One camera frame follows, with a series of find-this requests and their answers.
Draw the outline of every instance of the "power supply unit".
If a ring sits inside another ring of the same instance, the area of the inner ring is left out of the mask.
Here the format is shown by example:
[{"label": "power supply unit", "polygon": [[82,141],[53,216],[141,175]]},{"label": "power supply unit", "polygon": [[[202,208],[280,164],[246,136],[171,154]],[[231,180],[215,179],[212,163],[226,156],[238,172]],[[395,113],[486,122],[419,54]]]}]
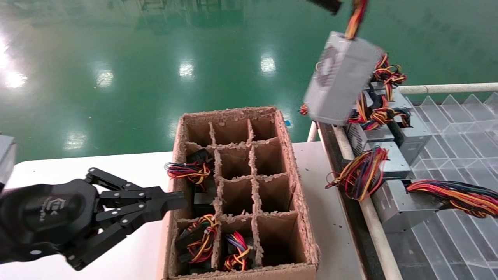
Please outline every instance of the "power supply unit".
[{"label": "power supply unit", "polygon": [[398,88],[392,89],[392,99],[393,101],[389,102],[390,108],[402,107],[407,108],[410,112],[415,111],[412,104],[399,92]]},{"label": "power supply unit", "polygon": [[381,52],[366,40],[347,40],[332,31],[304,97],[311,118],[345,125],[351,105],[372,76]]},{"label": "power supply unit", "polygon": [[[377,95],[385,95],[385,86],[381,82],[372,82],[373,90]],[[407,108],[410,112],[413,112],[413,105],[399,92],[397,87],[392,89],[392,99],[389,102],[389,108],[403,107]]]},{"label": "power supply unit", "polygon": [[411,112],[411,127],[401,128],[398,125],[400,122],[401,117],[396,116],[394,117],[394,122],[389,123],[388,126],[394,135],[394,142],[398,145],[406,162],[411,165],[422,149],[424,149],[427,142],[429,142],[431,133],[415,111]]},{"label": "power supply unit", "polygon": [[383,180],[405,179],[410,173],[410,165],[404,159],[394,142],[368,142],[365,150],[381,147],[387,150],[387,160],[383,165]]},{"label": "power supply unit", "polygon": [[441,206],[430,195],[408,193],[406,186],[410,183],[410,180],[387,180],[371,196],[386,233],[410,229],[434,215]]},{"label": "power supply unit", "polygon": [[365,150],[369,142],[394,141],[394,136],[387,126],[380,126],[375,130],[364,131],[360,124],[349,124],[346,129],[348,140],[355,156]]}]

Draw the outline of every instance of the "gripper logo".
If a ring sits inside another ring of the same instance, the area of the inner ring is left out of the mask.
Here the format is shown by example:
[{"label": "gripper logo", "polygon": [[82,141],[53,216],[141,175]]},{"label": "gripper logo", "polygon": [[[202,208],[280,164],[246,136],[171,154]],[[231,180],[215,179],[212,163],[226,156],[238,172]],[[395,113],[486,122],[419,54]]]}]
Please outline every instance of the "gripper logo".
[{"label": "gripper logo", "polygon": [[45,221],[47,215],[58,215],[60,210],[64,209],[65,199],[53,198],[51,196],[47,197],[40,210],[40,222]]}]

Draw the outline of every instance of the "white table surface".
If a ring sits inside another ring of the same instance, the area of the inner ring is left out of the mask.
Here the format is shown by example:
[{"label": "white table surface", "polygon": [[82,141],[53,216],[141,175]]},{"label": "white table surface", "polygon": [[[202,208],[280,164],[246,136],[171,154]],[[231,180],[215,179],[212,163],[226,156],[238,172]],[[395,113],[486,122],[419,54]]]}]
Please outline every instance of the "white table surface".
[{"label": "white table surface", "polygon": [[[331,169],[321,143],[295,143],[293,148],[321,250],[317,279],[361,279],[358,254],[337,192],[324,188]],[[163,166],[171,157],[172,152],[156,152],[25,161],[14,167],[5,188],[66,183],[84,178],[90,167],[97,167],[139,186],[159,185],[166,190],[169,178]],[[153,280],[161,229],[160,221],[143,225],[80,272],[62,256],[49,256],[0,265],[0,280]]]}]

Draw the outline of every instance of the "cable bundle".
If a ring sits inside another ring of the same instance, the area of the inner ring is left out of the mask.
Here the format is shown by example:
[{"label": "cable bundle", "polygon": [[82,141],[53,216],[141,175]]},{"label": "cable bundle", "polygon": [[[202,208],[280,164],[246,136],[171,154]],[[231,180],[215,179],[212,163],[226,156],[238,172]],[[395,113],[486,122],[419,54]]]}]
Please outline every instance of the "cable bundle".
[{"label": "cable bundle", "polygon": [[380,187],[385,160],[387,150],[384,148],[374,147],[364,151],[348,163],[341,174],[325,188],[342,187],[349,198],[363,200],[367,194],[372,195]]},{"label": "cable bundle", "polygon": [[205,179],[211,174],[206,162],[203,163],[174,163],[168,162],[164,169],[168,171],[171,178],[187,178],[196,185],[200,185],[202,190],[206,191]]},{"label": "cable bundle", "polygon": [[299,107],[299,113],[303,116],[307,115],[308,114],[308,106],[306,104],[301,105],[301,107]]},{"label": "cable bundle", "polygon": [[356,111],[352,111],[348,118],[348,122],[351,124],[364,124],[368,121],[367,111],[369,110],[367,106],[367,98],[363,93],[360,93],[360,97],[356,100]]},{"label": "cable bundle", "polygon": [[246,270],[247,269],[247,256],[249,254],[249,247],[246,245],[244,238],[240,233],[234,232],[227,235],[227,241],[232,244],[238,253],[228,256],[225,259],[223,270]]},{"label": "cable bundle", "polygon": [[205,227],[202,239],[187,245],[187,250],[192,256],[192,260],[189,262],[190,264],[203,263],[211,257],[213,254],[213,241],[216,235],[216,229],[219,225],[220,224],[212,214],[207,214],[200,217],[187,228],[188,231],[192,231],[199,226]]},{"label": "cable bundle", "polygon": [[373,79],[378,82],[383,82],[385,86],[385,94],[388,101],[393,101],[392,88],[404,83],[408,77],[401,73],[401,66],[397,64],[389,65],[387,53],[382,56],[382,59],[375,66]]},{"label": "cable bundle", "polygon": [[400,116],[401,123],[399,126],[402,128],[410,127],[410,116],[411,113],[406,108],[398,107],[398,108],[379,108],[375,109],[373,113],[370,115],[370,120],[364,124],[362,124],[362,128],[365,131],[371,131],[379,126],[390,123],[394,120],[394,117]]},{"label": "cable bundle", "polygon": [[498,192],[456,181],[423,180],[412,183],[408,192],[425,192],[443,203],[440,209],[460,209],[477,218],[498,218]]},{"label": "cable bundle", "polygon": [[360,24],[365,17],[365,11],[367,10],[368,0],[354,0],[353,1],[353,13],[348,22],[348,27],[346,28],[346,39],[354,39],[356,34],[360,30]]}]

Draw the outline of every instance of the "cardboard grid insert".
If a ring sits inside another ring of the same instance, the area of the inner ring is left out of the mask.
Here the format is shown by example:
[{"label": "cardboard grid insert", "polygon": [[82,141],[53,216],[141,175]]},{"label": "cardboard grid insert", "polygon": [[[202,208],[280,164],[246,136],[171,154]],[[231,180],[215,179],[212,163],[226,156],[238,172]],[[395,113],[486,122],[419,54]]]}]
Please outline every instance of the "cardboard grid insert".
[{"label": "cardboard grid insert", "polygon": [[[215,160],[213,205],[221,225],[211,266],[217,271],[187,275],[186,266],[177,260],[174,240],[195,219],[189,207],[170,214],[163,277],[258,279],[289,273],[314,279],[318,253],[282,113],[275,107],[259,107],[185,114],[173,160],[185,162],[187,155],[202,148]],[[191,195],[186,180],[173,180],[170,191],[180,190]],[[253,239],[254,263],[245,272],[220,271],[226,257],[224,236],[233,231]]]}]

